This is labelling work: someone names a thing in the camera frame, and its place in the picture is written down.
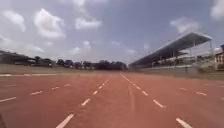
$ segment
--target canopy roof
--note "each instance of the canopy roof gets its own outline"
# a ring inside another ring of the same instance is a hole
[[[181,50],[197,46],[199,44],[205,43],[212,40],[211,37],[199,34],[199,33],[189,33],[174,41],[167,43],[165,46],[159,48],[157,51],[150,53],[149,55],[131,63],[131,66],[144,65],[159,61],[160,59],[168,59],[175,56],[184,55],[186,53],[179,52]]]

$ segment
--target track surface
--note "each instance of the track surface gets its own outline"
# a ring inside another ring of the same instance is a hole
[[[129,73],[0,77],[0,128],[224,128],[224,82]]]

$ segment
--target blue sky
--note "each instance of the blue sky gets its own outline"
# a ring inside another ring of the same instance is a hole
[[[224,42],[223,0],[1,0],[0,48],[132,62],[187,32]]]

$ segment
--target roof support column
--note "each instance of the roof support column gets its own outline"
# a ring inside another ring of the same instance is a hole
[[[196,47],[195,40],[193,40],[193,45],[194,45],[194,48],[195,48]],[[195,57],[195,62],[196,62],[196,64],[198,63],[198,57],[197,57],[197,55]]]
[[[211,51],[212,60],[215,61],[215,68],[217,70],[218,65],[217,65],[217,61],[216,61],[216,58],[215,58],[215,55],[214,55],[214,52],[213,52],[212,41],[209,41],[208,43],[209,43],[209,47],[210,47],[210,51]]]

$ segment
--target cloud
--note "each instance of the cloud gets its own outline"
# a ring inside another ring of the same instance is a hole
[[[50,47],[50,46],[52,46],[52,45],[53,45],[52,42],[46,42],[46,46]]]
[[[143,48],[146,49],[146,50],[148,50],[148,49],[150,49],[150,46],[149,46],[149,44],[144,44],[143,45]]]
[[[1,35],[0,35],[0,47],[1,50],[4,51],[17,52],[19,54],[25,54],[28,56],[40,55],[40,53],[45,52],[41,47],[37,45],[15,41]]]
[[[70,55],[77,55],[81,53],[81,48],[75,47],[72,50],[69,51]]]
[[[221,48],[214,48],[214,51],[220,51],[222,50]]]
[[[119,42],[116,42],[116,41],[113,41],[113,42],[111,42],[113,45],[115,45],[115,46],[120,46],[121,45],[121,43],[119,43]]]
[[[33,44],[28,44],[26,46],[26,49],[29,51],[34,51],[34,52],[44,52],[44,50],[36,45]]]
[[[217,21],[224,18],[224,0],[214,0],[214,6],[211,9],[211,17]]]
[[[83,7],[86,5],[86,0],[72,0],[72,2],[78,7]]]
[[[92,49],[89,41],[84,41],[82,44],[83,44],[84,49],[86,49],[86,50],[91,50]]]
[[[125,53],[128,55],[134,55],[136,53],[136,51],[134,49],[126,49]]]
[[[196,31],[200,29],[200,24],[196,21],[181,17],[170,21],[170,26],[175,27],[178,33]]]
[[[93,3],[93,4],[99,4],[99,3],[104,3],[108,0],[72,0],[73,4],[78,7],[83,7],[87,3]]]
[[[101,21],[91,19],[87,20],[83,17],[78,17],[75,19],[75,28],[78,30],[81,29],[97,29],[101,26]]]
[[[65,34],[61,29],[61,26],[64,25],[64,21],[43,8],[36,12],[34,16],[34,24],[41,36],[51,39],[65,37]]]
[[[78,54],[86,54],[91,51],[92,47],[89,41],[83,41],[82,47],[75,47],[69,50],[69,55],[78,55]]]
[[[23,16],[12,10],[4,11],[2,14],[5,18],[17,25],[23,32],[26,30]]]

